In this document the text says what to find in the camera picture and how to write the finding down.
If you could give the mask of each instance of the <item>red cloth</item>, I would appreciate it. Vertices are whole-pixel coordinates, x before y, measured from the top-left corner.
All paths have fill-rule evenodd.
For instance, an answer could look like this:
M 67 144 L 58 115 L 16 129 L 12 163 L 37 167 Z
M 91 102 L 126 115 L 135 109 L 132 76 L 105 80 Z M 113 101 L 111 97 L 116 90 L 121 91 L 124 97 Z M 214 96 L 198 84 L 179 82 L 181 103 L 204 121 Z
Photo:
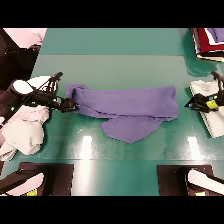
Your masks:
M 219 45 L 210 45 L 209 39 L 205 32 L 205 28 L 198 28 L 199 39 L 201 44 L 201 52 L 209 52 L 209 51 L 216 51 L 216 50 L 224 50 L 224 44 Z

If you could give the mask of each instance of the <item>white folded cloth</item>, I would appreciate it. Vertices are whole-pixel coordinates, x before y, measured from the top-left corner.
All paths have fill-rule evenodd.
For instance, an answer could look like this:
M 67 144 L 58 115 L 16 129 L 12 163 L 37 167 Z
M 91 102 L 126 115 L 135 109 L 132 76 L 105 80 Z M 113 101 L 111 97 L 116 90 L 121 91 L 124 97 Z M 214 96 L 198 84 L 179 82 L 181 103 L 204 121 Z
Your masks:
M 24 155 L 39 151 L 44 139 L 42 124 L 48 118 L 47 107 L 22 106 L 1 130 L 5 142 L 0 148 L 0 160 L 11 160 L 17 150 Z
M 219 90 L 216 81 L 203 82 L 202 80 L 191 82 L 190 89 L 193 95 L 201 93 L 204 96 L 215 94 Z M 224 135 L 224 107 L 219 107 L 216 112 L 200 113 L 212 138 Z

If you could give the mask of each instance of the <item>purple cloth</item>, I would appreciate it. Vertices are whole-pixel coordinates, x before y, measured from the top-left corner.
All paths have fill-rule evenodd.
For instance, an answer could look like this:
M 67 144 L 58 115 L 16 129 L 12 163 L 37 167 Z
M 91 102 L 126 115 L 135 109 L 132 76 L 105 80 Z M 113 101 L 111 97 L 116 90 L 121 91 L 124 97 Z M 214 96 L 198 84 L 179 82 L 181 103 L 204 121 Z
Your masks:
M 108 137 L 133 143 L 154 132 L 163 121 L 178 117 L 174 86 L 132 90 L 89 90 L 69 85 L 67 97 L 73 98 L 78 113 L 109 118 L 102 123 Z
M 224 28 L 207 28 L 207 30 L 211 33 L 216 43 L 224 42 Z

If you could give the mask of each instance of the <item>green table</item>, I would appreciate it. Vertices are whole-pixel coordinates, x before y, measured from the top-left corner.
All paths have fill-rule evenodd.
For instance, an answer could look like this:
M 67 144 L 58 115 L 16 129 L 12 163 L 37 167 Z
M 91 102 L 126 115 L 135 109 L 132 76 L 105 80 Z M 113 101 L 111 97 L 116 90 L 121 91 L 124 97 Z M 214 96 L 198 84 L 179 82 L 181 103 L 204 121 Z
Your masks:
M 63 30 L 48 29 L 33 77 L 62 71 L 60 96 L 65 96 L 70 83 L 91 89 L 175 85 L 179 118 L 126 144 L 105 136 L 100 127 L 104 119 L 54 111 L 44 125 L 42 149 L 30 156 L 18 152 L 13 161 L 5 163 L 2 177 L 20 161 L 69 162 L 75 164 L 73 195 L 158 195 L 157 164 L 200 160 L 224 178 L 224 139 L 212 139 L 200 114 L 184 108 L 191 98 L 189 83 L 211 81 L 210 72 L 217 69 L 221 73 L 222 68 L 220 63 L 196 59 L 187 29 Z M 92 143 L 85 147 L 90 136 Z M 195 147 L 189 144 L 191 137 L 197 139 Z

